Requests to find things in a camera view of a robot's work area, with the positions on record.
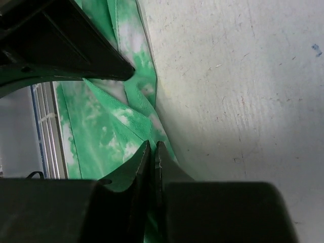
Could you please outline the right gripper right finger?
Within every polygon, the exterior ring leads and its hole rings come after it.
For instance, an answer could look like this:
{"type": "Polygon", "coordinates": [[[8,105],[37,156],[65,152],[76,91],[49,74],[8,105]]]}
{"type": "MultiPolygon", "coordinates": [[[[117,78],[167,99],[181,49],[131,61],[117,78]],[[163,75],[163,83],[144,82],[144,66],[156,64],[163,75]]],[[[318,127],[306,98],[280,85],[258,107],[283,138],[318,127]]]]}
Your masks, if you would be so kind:
{"type": "Polygon", "coordinates": [[[154,159],[156,221],[165,242],[297,242],[278,189],[266,182],[196,181],[163,142],[154,159]]]}

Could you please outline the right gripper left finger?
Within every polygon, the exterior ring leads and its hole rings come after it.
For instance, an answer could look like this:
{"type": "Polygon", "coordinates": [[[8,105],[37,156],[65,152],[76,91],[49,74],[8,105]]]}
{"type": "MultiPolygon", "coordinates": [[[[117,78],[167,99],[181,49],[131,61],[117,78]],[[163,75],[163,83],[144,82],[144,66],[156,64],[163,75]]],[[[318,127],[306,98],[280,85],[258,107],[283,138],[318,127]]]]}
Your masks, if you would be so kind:
{"type": "Polygon", "coordinates": [[[142,242],[150,144],[100,180],[1,179],[1,242],[142,242]]]}

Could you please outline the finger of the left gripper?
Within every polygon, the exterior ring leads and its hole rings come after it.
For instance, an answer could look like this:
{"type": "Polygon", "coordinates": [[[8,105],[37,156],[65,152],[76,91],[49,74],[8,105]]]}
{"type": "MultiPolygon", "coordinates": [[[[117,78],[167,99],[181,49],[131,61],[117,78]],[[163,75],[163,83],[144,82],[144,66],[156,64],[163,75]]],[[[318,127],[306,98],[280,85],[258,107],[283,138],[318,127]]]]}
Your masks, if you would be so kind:
{"type": "Polygon", "coordinates": [[[131,63],[74,1],[1,1],[1,96],[57,80],[126,81],[131,63]]]}

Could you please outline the green tie-dye trousers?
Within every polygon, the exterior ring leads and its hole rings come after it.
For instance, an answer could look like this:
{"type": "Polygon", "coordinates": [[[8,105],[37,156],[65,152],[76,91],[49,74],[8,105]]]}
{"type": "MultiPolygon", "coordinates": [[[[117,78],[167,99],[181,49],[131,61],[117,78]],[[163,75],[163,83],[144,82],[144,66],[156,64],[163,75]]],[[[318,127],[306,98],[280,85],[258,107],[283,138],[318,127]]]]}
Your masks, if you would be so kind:
{"type": "Polygon", "coordinates": [[[192,179],[155,111],[157,75],[137,1],[76,1],[135,69],[126,81],[59,82],[68,176],[94,182],[85,242],[196,242],[192,179]]]}

